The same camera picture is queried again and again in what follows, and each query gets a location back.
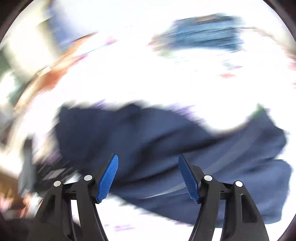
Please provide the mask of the folded blue jeans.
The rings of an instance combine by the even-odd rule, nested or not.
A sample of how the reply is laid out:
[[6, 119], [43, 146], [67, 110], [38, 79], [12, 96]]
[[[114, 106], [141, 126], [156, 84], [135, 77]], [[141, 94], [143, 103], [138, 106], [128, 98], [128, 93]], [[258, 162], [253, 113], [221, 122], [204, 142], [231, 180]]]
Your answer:
[[176, 20], [150, 44], [163, 52], [193, 48], [238, 51], [242, 44], [240, 21], [221, 14]]

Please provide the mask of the purple floral bedspread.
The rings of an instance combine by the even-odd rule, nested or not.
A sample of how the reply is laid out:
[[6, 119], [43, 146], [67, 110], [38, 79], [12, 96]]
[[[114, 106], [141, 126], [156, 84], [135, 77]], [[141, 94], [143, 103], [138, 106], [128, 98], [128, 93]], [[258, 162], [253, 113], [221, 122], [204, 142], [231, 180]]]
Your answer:
[[[238, 51], [156, 51], [176, 20], [240, 21]], [[244, 183], [189, 163], [194, 224], [136, 206], [62, 159], [62, 107], [169, 110], [213, 136], [260, 110], [284, 133], [291, 167], [281, 218], [266, 224]], [[295, 1], [1, 1], [1, 240], [295, 240]]]

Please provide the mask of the dark navy pants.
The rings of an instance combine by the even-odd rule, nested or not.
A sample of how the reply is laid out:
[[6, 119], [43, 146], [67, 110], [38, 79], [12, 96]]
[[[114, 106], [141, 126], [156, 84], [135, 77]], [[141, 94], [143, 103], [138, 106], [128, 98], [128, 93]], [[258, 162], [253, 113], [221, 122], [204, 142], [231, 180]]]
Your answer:
[[243, 128], [213, 136], [169, 110], [128, 105], [111, 111], [62, 107], [55, 133], [62, 159], [90, 174], [111, 154], [119, 168], [111, 193], [136, 206], [194, 224], [199, 206], [189, 197], [178, 158], [224, 183], [244, 183], [266, 224], [280, 220], [291, 167], [277, 159], [284, 133], [260, 110]]

